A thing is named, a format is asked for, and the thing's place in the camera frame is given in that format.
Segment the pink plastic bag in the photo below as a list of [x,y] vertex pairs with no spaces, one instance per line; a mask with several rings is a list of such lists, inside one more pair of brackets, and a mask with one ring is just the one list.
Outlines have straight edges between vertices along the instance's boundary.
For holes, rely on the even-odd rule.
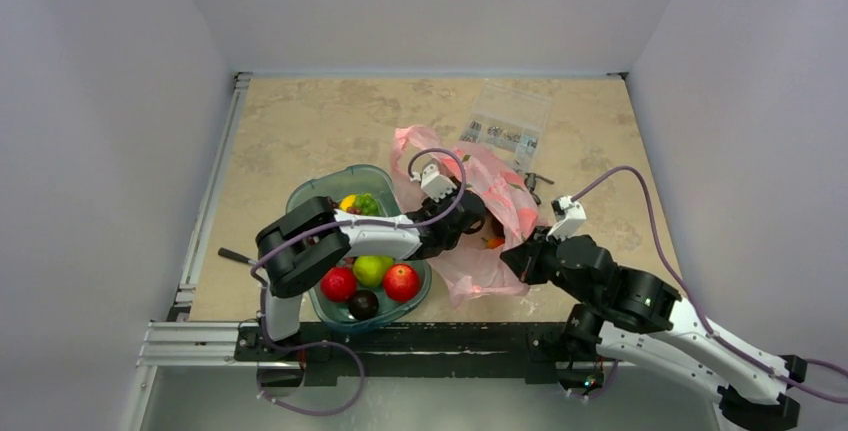
[[[480,196],[488,210],[486,224],[479,232],[462,236],[455,249],[428,260],[445,282],[451,306],[456,308],[484,296],[526,295],[529,286],[500,259],[501,252],[520,245],[536,226],[545,223],[524,185],[524,177],[480,144],[444,144],[426,126],[397,128],[389,165],[394,194],[404,212],[420,208],[426,198],[419,185],[410,181],[408,163],[415,152],[429,148],[448,149],[463,161],[469,185],[466,190]],[[482,239],[494,236],[503,236],[505,244],[485,249]]]

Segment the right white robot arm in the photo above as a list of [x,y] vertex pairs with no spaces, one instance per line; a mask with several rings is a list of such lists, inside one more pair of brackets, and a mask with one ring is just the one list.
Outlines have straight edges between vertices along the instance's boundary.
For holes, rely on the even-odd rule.
[[561,332],[576,358],[592,351],[653,370],[703,393],[745,430],[791,430],[800,405],[787,392],[806,362],[760,350],[698,315],[655,275],[617,264],[588,235],[558,239],[538,228],[502,261],[524,283],[550,283],[577,300]]

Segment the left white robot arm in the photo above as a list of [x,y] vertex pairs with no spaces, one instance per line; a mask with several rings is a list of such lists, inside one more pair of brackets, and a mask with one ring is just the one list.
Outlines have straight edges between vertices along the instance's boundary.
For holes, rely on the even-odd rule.
[[373,217],[333,207],[312,197],[258,233],[258,262],[251,275],[263,288],[259,346],[272,359],[292,356],[298,346],[302,295],[345,258],[385,256],[421,261],[451,251],[460,237],[479,231],[487,210],[471,191],[454,191],[406,214]]

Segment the green fake pear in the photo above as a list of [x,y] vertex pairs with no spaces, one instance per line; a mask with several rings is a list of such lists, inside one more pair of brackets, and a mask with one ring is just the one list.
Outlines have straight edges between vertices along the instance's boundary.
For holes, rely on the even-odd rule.
[[365,287],[377,288],[382,285],[387,271],[395,264],[395,259],[386,256],[359,256],[352,265],[357,281]]

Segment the yellow fake banana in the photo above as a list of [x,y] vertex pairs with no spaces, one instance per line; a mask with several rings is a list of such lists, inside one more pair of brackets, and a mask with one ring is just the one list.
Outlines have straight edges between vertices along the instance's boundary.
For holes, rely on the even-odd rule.
[[354,206],[356,199],[357,199],[356,194],[350,194],[350,195],[346,196],[345,198],[343,198],[339,202],[338,208],[342,211],[347,211],[349,208]]

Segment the metal pump nozzle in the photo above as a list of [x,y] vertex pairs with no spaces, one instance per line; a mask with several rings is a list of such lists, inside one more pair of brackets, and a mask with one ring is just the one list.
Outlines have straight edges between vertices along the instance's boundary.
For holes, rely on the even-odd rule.
[[544,176],[542,176],[538,173],[527,172],[525,174],[524,185],[525,185],[528,193],[530,194],[530,196],[532,197],[532,199],[533,199],[533,201],[535,202],[536,205],[541,204],[541,198],[538,196],[538,194],[536,192],[536,188],[537,188],[539,182],[543,182],[543,183],[546,183],[548,185],[554,185],[555,184],[555,182],[553,180],[551,180],[547,177],[544,177]]

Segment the red apple right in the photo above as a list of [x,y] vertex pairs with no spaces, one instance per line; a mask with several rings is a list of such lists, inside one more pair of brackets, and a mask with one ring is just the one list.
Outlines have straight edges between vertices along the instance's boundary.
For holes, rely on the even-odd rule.
[[408,264],[396,264],[385,273],[382,281],[385,294],[393,301],[406,303],[419,292],[421,279],[418,272]]

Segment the red apple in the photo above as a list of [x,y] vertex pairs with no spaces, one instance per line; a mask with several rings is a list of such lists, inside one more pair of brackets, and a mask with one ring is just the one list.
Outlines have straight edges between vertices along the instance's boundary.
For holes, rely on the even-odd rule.
[[327,300],[345,303],[356,293],[358,281],[350,268],[333,267],[322,278],[319,287]]
[[418,272],[408,264],[396,264],[385,273],[382,281],[385,294],[393,301],[406,303],[419,292],[421,279]]

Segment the green grape bunch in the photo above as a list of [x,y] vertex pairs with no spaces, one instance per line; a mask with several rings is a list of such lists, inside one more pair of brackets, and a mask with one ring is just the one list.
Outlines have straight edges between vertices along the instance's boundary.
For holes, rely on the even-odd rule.
[[382,211],[379,202],[369,193],[357,194],[353,204],[350,206],[353,214],[363,216],[381,216]]

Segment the clear screw organizer box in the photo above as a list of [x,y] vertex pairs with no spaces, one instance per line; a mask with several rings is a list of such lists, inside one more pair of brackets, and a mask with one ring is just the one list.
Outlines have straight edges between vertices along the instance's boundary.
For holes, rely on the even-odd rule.
[[486,82],[460,140],[487,147],[519,174],[533,167],[552,100]]

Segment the dark plum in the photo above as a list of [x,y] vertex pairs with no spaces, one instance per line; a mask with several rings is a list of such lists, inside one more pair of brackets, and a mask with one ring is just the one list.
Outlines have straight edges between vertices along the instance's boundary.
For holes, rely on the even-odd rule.
[[379,314],[380,303],[377,295],[370,290],[358,290],[347,300],[347,309],[357,321],[366,321]]

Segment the teal plastic container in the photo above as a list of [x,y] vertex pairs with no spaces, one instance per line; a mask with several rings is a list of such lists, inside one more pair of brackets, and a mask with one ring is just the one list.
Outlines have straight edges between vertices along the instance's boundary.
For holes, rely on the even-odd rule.
[[[299,186],[286,210],[316,196],[329,197],[343,209],[359,201],[368,212],[382,217],[400,213],[391,179],[373,165],[353,165]],[[327,326],[365,332],[409,314],[427,297],[432,282],[433,272],[423,261],[344,258],[309,291],[309,297]]]

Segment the red apple left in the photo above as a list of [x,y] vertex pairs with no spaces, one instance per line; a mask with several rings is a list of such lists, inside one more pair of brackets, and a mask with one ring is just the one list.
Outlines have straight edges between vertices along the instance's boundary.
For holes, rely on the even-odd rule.
[[350,268],[333,267],[322,278],[319,287],[327,300],[345,303],[356,293],[358,281]]

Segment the small hammer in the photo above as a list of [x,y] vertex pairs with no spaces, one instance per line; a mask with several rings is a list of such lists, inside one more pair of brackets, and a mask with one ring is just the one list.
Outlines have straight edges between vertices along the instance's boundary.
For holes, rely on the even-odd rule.
[[222,258],[250,266],[253,266],[256,263],[255,259],[224,247],[220,247],[217,250],[217,255]]

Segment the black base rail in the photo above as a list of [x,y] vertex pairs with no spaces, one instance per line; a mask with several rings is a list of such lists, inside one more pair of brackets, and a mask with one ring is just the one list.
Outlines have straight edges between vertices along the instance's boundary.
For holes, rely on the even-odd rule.
[[254,364],[269,387],[334,386],[341,378],[520,379],[591,392],[613,375],[612,359],[569,344],[562,323],[394,323],[363,334],[307,322],[269,345],[255,324],[237,329],[234,359]]

